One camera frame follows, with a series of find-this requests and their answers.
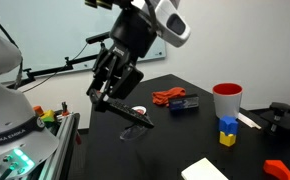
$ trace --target stacked blocks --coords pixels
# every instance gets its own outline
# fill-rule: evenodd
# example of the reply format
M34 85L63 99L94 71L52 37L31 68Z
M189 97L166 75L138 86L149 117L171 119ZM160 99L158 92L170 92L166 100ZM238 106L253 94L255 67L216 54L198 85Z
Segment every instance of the stacked blocks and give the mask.
M235 117L224 116L219 120L219 142L225 146L232 146L236 142L238 122Z

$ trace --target white wall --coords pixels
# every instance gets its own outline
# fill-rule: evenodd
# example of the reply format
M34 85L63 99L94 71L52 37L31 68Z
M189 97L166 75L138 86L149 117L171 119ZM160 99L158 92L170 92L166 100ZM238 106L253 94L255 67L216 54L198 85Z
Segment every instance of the white wall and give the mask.
M145 80L173 73L208 91L231 81L244 88L243 108L290 104L290 1L183 0L179 11L192 35L179 49L167 45L166 60L139 64ZM91 80L89 72L61 75L26 96L44 109L66 100L81 114L79 128L87 128Z

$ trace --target red block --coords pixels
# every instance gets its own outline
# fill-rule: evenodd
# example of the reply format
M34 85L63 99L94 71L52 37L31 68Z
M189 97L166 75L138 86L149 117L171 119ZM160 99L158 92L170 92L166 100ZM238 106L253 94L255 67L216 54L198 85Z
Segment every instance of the red block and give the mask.
M290 170L281 160L266 160L263 169L279 180L290 180Z

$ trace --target white paper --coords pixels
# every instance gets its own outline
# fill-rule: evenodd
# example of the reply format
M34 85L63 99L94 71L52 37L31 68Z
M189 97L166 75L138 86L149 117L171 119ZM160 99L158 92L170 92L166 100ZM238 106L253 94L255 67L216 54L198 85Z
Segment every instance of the white paper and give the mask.
M238 114L238 119L251 128L256 127L257 129L261 129L261 127L258 124L256 124L253 120L251 120L250 118L246 117L241 113Z
M184 171L185 180L228 180L208 159L203 158Z

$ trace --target black clamp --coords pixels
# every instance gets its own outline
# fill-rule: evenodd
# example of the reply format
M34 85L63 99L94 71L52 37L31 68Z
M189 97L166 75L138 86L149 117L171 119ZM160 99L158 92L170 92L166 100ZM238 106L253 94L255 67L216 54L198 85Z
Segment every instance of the black clamp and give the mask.
M290 106L285 103L273 102L270 110L260 116L268 122L265 132L273 136L290 138Z

